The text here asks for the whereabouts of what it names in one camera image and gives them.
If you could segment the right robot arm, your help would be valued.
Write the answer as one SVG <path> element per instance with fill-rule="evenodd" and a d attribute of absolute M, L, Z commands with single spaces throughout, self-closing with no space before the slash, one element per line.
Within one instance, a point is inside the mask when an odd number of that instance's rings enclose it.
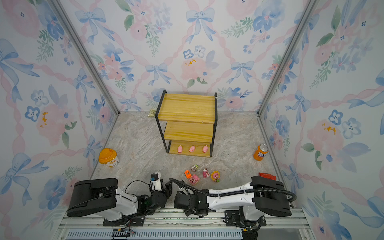
<path fill-rule="evenodd" d="M 256 222 L 264 215 L 289 217 L 292 215 L 290 203 L 297 199 L 296 194 L 287 191 L 282 182 L 260 176 L 242 186 L 222 190 L 199 190 L 173 178 L 170 182 L 179 187 L 174 200 L 174 208 L 183 210 L 185 215 L 200 218 L 223 209 L 239 208 L 241 219 Z"/>

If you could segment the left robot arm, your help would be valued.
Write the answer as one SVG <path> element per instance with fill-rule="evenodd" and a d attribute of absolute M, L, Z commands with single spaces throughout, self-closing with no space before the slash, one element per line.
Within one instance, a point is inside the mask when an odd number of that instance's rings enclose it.
<path fill-rule="evenodd" d="M 151 175 L 149 196 L 125 193 L 116 178 L 79 181 L 74 185 L 67 216 L 98 215 L 104 218 L 104 226 L 122 226 L 164 208 L 172 195 L 172 186 L 171 181 L 163 185 L 159 173 Z"/>

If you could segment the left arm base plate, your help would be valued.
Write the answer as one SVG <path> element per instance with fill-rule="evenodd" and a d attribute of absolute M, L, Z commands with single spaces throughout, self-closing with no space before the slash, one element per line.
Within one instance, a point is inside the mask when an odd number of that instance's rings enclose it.
<path fill-rule="evenodd" d="M 104 219 L 103 227 L 122 227 L 122 226 L 130 226 L 130 227 L 142 227 L 144 225 L 145 217 L 129 217 L 123 216 L 120 220 L 117 221 L 108 221 Z"/>

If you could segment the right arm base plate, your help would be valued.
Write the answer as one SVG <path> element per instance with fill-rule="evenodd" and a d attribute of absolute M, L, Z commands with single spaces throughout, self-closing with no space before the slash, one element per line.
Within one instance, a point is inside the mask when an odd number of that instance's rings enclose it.
<path fill-rule="evenodd" d="M 258 220 L 246 220 L 244 213 L 240 210 L 227 210 L 223 222 L 227 227 L 237 228 L 253 228 L 253 227 L 265 227 L 267 225 L 265 217 L 260 217 Z"/>

